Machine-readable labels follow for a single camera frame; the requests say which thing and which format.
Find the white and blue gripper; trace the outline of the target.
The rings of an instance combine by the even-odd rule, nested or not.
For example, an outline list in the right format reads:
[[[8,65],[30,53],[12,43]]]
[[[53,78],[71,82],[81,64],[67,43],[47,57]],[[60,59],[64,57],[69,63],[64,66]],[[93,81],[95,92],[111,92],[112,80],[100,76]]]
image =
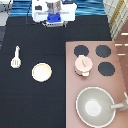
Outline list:
[[[63,22],[61,21],[61,17],[59,13],[56,14],[52,14],[49,13],[47,16],[47,20],[46,20],[46,25],[48,27],[56,27],[56,26],[61,26],[63,24]]]

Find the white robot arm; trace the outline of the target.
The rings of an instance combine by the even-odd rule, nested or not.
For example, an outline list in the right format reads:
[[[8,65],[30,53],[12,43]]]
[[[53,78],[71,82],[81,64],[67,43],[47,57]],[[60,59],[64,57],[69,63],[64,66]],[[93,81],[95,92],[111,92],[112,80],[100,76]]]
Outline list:
[[[65,26],[75,20],[77,5],[72,0],[32,0],[32,18],[47,27]]]

